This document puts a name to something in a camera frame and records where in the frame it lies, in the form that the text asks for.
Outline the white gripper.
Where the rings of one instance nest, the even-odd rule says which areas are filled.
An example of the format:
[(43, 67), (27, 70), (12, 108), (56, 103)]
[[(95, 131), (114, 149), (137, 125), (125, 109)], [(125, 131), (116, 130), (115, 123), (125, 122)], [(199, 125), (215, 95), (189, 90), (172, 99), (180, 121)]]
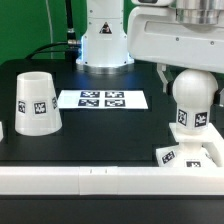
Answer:
[(163, 92), (172, 92), (168, 65), (224, 73), (224, 0), (131, 0), (128, 51), (155, 62)]

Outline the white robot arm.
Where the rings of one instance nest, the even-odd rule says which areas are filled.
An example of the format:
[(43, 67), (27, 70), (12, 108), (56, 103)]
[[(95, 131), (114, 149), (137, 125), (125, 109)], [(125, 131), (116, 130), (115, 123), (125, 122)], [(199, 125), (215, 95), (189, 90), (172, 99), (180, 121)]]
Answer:
[(112, 73), (133, 60), (153, 62), (164, 85), (170, 66), (224, 74), (224, 0), (87, 0), (77, 66)]

